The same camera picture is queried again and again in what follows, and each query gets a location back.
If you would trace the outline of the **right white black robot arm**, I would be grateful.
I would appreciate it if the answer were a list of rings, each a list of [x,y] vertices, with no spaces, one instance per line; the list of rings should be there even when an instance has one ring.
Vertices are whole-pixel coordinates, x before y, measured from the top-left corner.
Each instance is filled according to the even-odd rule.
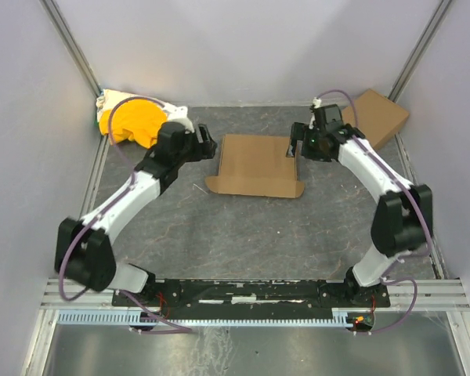
[[[396,264],[417,256],[422,245],[431,245],[432,191],[396,173],[357,127],[344,122],[338,105],[315,99],[310,110],[309,123],[291,126],[287,157],[337,161],[358,178],[377,204],[365,255],[348,269],[341,283],[327,282],[320,291],[336,301],[366,305]]]

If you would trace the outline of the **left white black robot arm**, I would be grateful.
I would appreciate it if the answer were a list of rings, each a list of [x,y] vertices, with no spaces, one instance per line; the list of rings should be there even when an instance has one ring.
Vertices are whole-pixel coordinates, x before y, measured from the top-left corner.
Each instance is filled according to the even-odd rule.
[[[82,218],[60,223],[54,266],[59,279],[97,292],[113,289],[140,293],[150,286],[154,275],[117,262],[112,245],[128,223],[175,182],[184,164],[212,159],[216,148],[206,125],[188,131],[177,121],[165,122],[156,144],[133,167],[123,186]]]

